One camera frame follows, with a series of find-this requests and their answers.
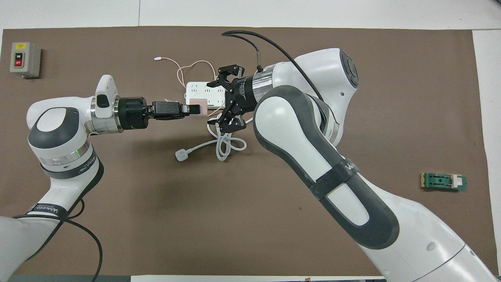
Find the coiled white cable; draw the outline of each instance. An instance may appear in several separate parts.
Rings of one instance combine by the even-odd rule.
[[[218,119],[219,117],[221,117],[221,113],[219,113],[217,115],[217,117],[210,118],[209,120],[215,120],[215,119]],[[252,120],[253,120],[253,118],[250,118],[250,119],[246,120],[245,123],[252,122]],[[176,158],[178,161],[182,162],[182,161],[186,160],[188,158],[188,154],[191,153],[192,151],[194,151],[198,148],[201,148],[205,145],[212,144],[212,143],[216,143],[216,148],[215,148],[216,149],[216,157],[218,160],[220,160],[222,162],[224,160],[226,160],[226,158],[228,158],[232,149],[236,150],[236,151],[243,151],[247,148],[247,142],[245,142],[245,140],[243,140],[242,138],[231,137],[231,133],[224,133],[221,135],[221,131],[219,130],[219,126],[217,123],[216,123],[216,132],[212,131],[212,128],[210,128],[209,124],[207,124],[207,130],[216,139],[202,143],[202,144],[195,146],[195,147],[188,149],[188,150],[181,149],[181,150],[177,151],[175,153],[175,155],[176,155]],[[237,141],[237,142],[242,143],[242,147],[233,146],[231,144],[231,141]],[[223,143],[226,146],[226,149],[224,150],[224,152],[222,150]]]

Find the robotic arm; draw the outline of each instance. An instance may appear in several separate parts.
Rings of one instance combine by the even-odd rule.
[[[296,61],[322,97],[291,62],[266,67],[226,81],[230,99],[217,121],[221,131],[245,128],[239,115],[254,110],[260,144],[296,172],[387,281],[498,281],[431,211],[370,183],[335,148],[358,87],[351,58],[340,49],[326,49]]]
[[[0,281],[37,254],[78,202],[101,179],[104,167],[88,141],[89,135],[120,133],[148,126],[148,120],[180,119],[200,113],[198,105],[153,102],[143,97],[120,98],[111,75],[101,77],[96,95],[44,100],[28,110],[28,142],[50,177],[49,191],[24,218],[0,217]]]

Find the power strip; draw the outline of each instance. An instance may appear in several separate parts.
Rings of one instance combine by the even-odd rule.
[[[224,105],[225,90],[222,86],[208,87],[208,82],[188,82],[184,98],[186,104],[190,104],[190,99],[207,99],[207,108],[217,109]]]

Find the electrical outlet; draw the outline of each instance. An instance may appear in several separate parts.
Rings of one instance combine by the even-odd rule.
[[[188,82],[184,94],[186,104],[189,104],[190,99],[207,99],[207,108],[209,109],[217,109],[224,105],[224,88],[222,86],[208,87],[207,83]]]

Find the brown mat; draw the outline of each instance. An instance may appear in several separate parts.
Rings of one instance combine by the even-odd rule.
[[[49,187],[28,142],[25,118],[39,100],[88,97],[103,74],[122,97],[183,100],[176,68],[203,59],[254,71],[247,43],[231,28],[123,27],[4,30],[0,61],[0,214],[24,213]],[[355,61],[360,88],[339,151],[381,188],[431,209],[491,271],[496,250],[483,148],[471,31],[253,29],[293,56],[340,47]],[[8,72],[12,42],[42,48],[41,79]],[[263,66],[285,58],[255,40]],[[197,65],[186,81],[210,80]],[[224,163],[206,146],[177,162],[174,152],[212,139],[205,119],[151,121],[146,130],[93,136],[105,166],[77,221],[104,248],[102,274],[378,275],[362,250],[317,203],[294,172],[262,148],[251,128],[248,149]],[[425,191],[420,173],[457,173],[465,192]],[[91,274],[96,246],[65,225],[18,273]]]

